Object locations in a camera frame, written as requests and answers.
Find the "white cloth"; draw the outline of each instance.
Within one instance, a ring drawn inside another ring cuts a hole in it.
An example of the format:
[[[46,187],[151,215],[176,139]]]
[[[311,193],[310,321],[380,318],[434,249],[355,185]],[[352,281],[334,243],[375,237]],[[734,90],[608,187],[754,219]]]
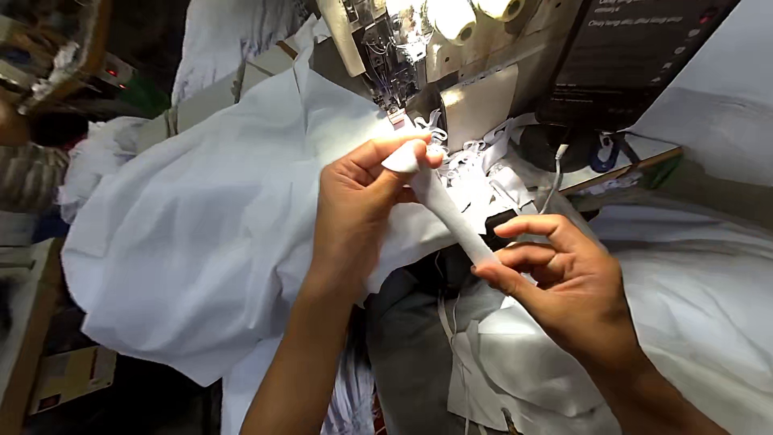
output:
[[[730,433],[770,433],[773,235],[642,206],[606,207],[591,224],[620,260],[658,370]]]
[[[707,174],[773,186],[773,2],[743,0],[632,130]]]
[[[310,56],[102,180],[63,250],[83,332],[201,385],[222,376],[227,435],[311,261],[321,168],[393,130],[375,104],[310,71]],[[368,291],[452,243],[421,205],[395,207]]]
[[[658,370],[730,433],[770,433],[773,235],[644,206],[605,207],[591,225],[621,263],[639,341]],[[600,396],[577,362],[520,305],[454,344],[469,396],[455,368],[449,411],[502,430],[505,406],[525,435],[619,433],[608,406],[594,407]]]
[[[412,143],[406,143],[387,157],[383,161],[383,166],[396,172],[416,174],[410,181],[410,187],[414,190],[416,198],[443,221],[473,264],[499,262],[494,252],[461,215],[454,201],[448,196],[437,170],[419,167]]]
[[[192,0],[186,16],[182,59],[172,105],[233,73],[303,23],[299,2],[285,0]]]
[[[520,304],[497,310],[480,324],[472,321],[452,344],[449,412],[506,432],[505,408],[525,435],[621,432],[580,363]]]
[[[70,150],[70,166],[59,187],[62,220],[72,224],[78,210],[97,189],[137,155],[137,137],[147,119],[121,117],[102,125],[90,123],[88,138]]]

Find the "display screen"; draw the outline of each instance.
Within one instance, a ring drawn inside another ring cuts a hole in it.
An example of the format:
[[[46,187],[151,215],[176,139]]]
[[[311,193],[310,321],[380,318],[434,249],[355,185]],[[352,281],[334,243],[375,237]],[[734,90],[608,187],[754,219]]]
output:
[[[739,0],[586,0],[536,111],[540,122],[633,125]]]

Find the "white elastic band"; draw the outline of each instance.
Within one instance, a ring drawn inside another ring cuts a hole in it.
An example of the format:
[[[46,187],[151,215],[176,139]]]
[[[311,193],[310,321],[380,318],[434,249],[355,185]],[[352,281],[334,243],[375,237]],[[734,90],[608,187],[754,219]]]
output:
[[[387,157],[382,165],[395,172],[412,173],[419,168],[412,142],[401,146],[395,153]],[[416,198],[432,213],[434,213],[459,242],[474,265],[487,262],[499,262],[494,252],[475,232],[467,219],[461,214],[456,204],[448,196],[438,172],[430,168],[420,168],[410,182]]]

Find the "white thread spool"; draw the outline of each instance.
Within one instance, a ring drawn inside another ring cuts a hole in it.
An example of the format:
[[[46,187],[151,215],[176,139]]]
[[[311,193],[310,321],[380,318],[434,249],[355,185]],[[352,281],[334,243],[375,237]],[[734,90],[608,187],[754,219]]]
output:
[[[478,9],[491,18],[508,22],[521,13],[526,0],[475,0]]]
[[[430,0],[427,15],[435,29],[454,45],[472,38],[477,19],[467,0]]]

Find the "person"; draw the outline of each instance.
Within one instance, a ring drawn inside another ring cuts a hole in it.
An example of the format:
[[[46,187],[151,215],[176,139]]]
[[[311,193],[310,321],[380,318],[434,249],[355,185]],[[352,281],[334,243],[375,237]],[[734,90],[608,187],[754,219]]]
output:
[[[378,261],[390,210],[415,200],[406,187],[410,174],[380,164],[410,141],[419,161],[437,168],[441,159],[427,154],[429,138],[371,140],[322,170],[312,263],[242,435],[319,434],[349,314]],[[727,433],[687,402],[639,346],[614,258],[560,215],[518,216],[495,232],[550,241],[511,245],[496,253],[502,264],[472,272],[516,298],[583,365],[624,433]]]

